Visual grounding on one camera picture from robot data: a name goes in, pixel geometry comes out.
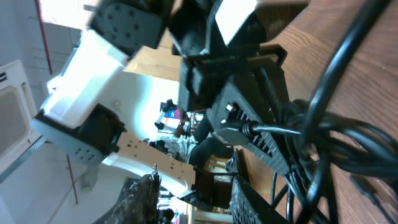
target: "desk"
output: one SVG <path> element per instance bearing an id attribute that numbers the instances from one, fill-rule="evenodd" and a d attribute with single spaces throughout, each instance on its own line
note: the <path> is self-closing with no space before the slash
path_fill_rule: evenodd
<path id="1" fill-rule="evenodd" d="M 291 100 L 310 98 L 335 47 L 363 2 L 313 0 L 306 11 L 266 43 L 278 43 L 288 52 L 282 68 Z M 397 97 L 398 1 L 392 1 L 350 62 L 329 110 L 379 126 L 398 138 Z M 252 186 L 269 201 L 271 169 L 249 151 L 245 151 L 245 155 Z M 332 172 L 341 223 L 387 223 L 377 208 L 353 187 L 347 172 L 335 166 Z M 278 179 L 277 191 L 281 187 L 283 180 Z M 283 216 L 284 207 L 285 202 L 282 202 L 277 208 Z"/>

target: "wooden table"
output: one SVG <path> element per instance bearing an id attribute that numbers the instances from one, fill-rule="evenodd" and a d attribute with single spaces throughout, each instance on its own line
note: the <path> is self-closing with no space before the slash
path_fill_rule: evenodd
<path id="1" fill-rule="evenodd" d="M 312 0 L 298 18 L 266 43 L 278 43 L 288 52 L 282 68 L 291 100 L 310 98 L 363 2 Z M 375 124 L 398 138 L 397 97 L 398 1 L 392 1 L 350 62 L 329 110 Z M 249 151 L 245 154 L 252 186 L 269 201 L 273 171 Z M 387 223 L 378 209 L 353 187 L 347 172 L 335 166 L 332 171 L 341 223 Z M 278 189 L 283 184 L 283 180 L 278 179 Z M 284 202 L 277 209 L 285 215 Z"/>

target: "person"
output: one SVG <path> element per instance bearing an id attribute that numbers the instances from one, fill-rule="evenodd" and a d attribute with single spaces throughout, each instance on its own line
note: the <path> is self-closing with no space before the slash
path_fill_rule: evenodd
<path id="1" fill-rule="evenodd" d="M 179 153 L 183 162 L 202 169 L 211 155 L 223 159 L 229 159 L 233 156 L 233 148 L 226 147 L 217 138 L 208 137 L 208 134 L 213 132 L 213 128 L 206 115 L 204 115 L 193 136 L 188 139 L 180 139 L 185 122 L 185 119 L 181 119 L 172 136 L 159 136 L 154 141 L 164 141 L 171 155 Z"/>

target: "air conditioner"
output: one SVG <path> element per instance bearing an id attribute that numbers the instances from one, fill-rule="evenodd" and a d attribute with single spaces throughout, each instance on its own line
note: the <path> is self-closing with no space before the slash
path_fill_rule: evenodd
<path id="1" fill-rule="evenodd" d="M 40 138 L 30 128 L 36 114 L 21 61 L 0 66 L 0 179 L 13 171 L 15 161 Z"/>

